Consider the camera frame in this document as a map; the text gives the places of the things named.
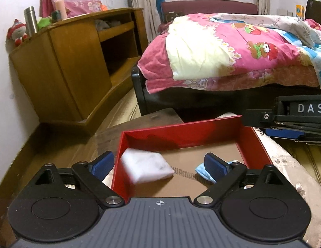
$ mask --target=red box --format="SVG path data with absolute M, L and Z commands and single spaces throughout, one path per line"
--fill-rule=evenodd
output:
M 134 186 L 120 161 L 129 147 L 160 152 L 225 141 L 235 141 L 248 168 L 262 169 L 265 164 L 272 164 L 254 129 L 242 125 L 241 116 L 124 131 L 115 162 L 112 189 L 126 201 L 134 196 Z

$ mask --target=black bed frame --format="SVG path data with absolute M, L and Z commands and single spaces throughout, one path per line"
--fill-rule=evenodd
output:
M 312 18 L 321 24 L 321 2 L 308 0 L 305 17 Z M 203 91 L 172 87 L 149 94 L 145 87 L 146 79 L 137 66 L 132 69 L 132 80 L 141 115 L 173 108 L 179 115 L 186 113 L 190 116 L 193 111 L 204 112 L 204 117 L 207 119 L 226 112 L 239 115 L 245 109 L 271 109 L 274 99 L 278 96 L 320 94 L 319 87 L 289 87 L 278 84 L 238 91 Z

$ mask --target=pink headboard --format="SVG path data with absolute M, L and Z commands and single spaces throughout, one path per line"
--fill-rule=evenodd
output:
M 235 13 L 235 14 L 258 14 L 257 5 L 249 2 L 237 2 L 227 0 L 185 0 L 163 2 L 163 13 L 183 12 L 185 15 L 204 13 Z

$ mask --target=silver screw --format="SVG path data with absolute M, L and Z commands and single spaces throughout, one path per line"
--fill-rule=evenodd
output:
M 118 196 L 110 196 L 105 199 L 105 202 L 111 205 L 117 205 L 122 201 Z
M 201 196 L 197 198 L 197 202 L 203 205 L 211 204 L 213 201 L 213 198 L 209 196 Z

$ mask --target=green plush toy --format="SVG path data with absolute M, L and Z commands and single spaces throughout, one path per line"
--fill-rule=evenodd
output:
M 39 22 L 37 23 L 38 29 L 42 29 L 52 23 L 51 17 L 41 18 Z

